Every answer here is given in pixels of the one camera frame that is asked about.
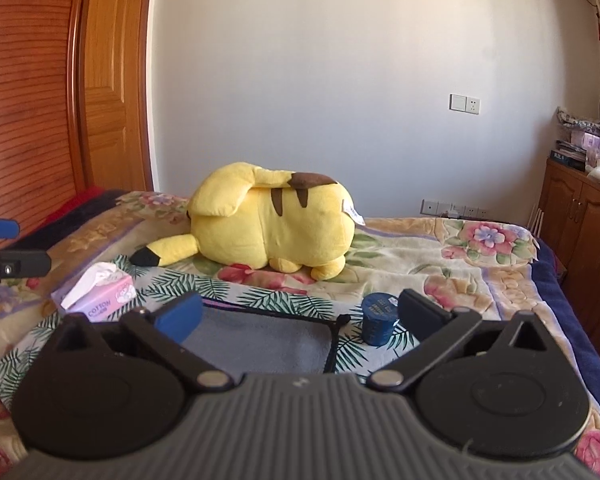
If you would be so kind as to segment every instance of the light switch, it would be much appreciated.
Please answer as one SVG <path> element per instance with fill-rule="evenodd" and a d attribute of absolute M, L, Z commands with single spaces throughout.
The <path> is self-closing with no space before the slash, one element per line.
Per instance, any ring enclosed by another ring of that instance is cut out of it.
<path fill-rule="evenodd" d="M 449 108 L 456 112 L 464 112 L 466 110 L 466 96 L 451 94 L 451 104 Z"/>

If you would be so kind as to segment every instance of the plush toy tail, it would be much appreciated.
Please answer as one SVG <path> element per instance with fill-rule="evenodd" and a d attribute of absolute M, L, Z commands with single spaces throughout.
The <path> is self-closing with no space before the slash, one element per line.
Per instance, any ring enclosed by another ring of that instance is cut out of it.
<path fill-rule="evenodd" d="M 164 267 L 198 254 L 198 250 L 194 235 L 171 236 L 137 250 L 129 261 L 138 267 Z"/>
<path fill-rule="evenodd" d="M 195 192 L 187 210 L 190 216 L 233 215 L 253 187 L 289 187 L 291 171 L 271 171 L 246 162 L 215 170 Z"/>

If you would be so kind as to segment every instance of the door frame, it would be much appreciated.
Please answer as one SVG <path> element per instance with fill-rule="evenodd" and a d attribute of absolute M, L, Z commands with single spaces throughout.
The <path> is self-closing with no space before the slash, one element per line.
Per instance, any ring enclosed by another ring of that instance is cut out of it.
<path fill-rule="evenodd" d="M 84 101 L 84 44 L 87 29 L 88 0 L 72 0 L 69 13 L 69 37 L 66 56 L 66 111 L 69 132 L 69 153 L 74 170 L 76 192 L 94 185 L 87 119 Z M 149 0 L 140 6 L 140 31 L 138 37 L 138 103 L 140 113 L 140 141 L 142 172 L 148 190 L 154 190 L 151 173 L 151 156 L 146 110 L 146 33 L 149 18 Z"/>

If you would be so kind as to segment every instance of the stacked items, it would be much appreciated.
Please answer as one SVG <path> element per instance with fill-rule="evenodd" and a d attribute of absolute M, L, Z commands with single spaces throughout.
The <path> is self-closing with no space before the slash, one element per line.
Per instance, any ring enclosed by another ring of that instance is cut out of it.
<path fill-rule="evenodd" d="M 581 171 L 591 171 L 600 160 L 600 121 L 577 118 L 558 108 L 557 118 L 565 133 L 551 158 Z"/>
<path fill-rule="evenodd" d="M 575 170 L 584 171 L 587 160 L 587 150 L 571 144 L 566 140 L 556 140 L 555 149 L 551 150 L 551 158 Z"/>

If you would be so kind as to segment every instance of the blue gripper pad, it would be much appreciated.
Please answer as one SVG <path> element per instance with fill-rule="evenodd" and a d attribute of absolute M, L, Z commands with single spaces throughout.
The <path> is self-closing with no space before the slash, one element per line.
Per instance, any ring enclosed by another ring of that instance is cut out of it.
<path fill-rule="evenodd" d="M 152 314 L 154 327 L 181 344 L 202 320 L 202 297 L 188 292 L 171 300 Z"/>

